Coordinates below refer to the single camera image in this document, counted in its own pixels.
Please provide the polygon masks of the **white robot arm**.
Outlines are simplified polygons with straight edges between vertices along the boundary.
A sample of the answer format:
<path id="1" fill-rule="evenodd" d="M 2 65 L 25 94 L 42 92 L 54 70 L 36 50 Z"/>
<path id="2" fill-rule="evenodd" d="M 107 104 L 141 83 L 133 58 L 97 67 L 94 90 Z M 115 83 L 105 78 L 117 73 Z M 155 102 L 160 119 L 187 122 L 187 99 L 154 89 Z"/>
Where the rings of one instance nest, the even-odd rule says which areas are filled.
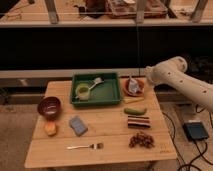
<path id="1" fill-rule="evenodd" d="M 213 113 L 213 84 L 186 74 L 188 64 L 181 57 L 173 57 L 144 69 L 147 81 L 153 85 L 167 84 Z"/>

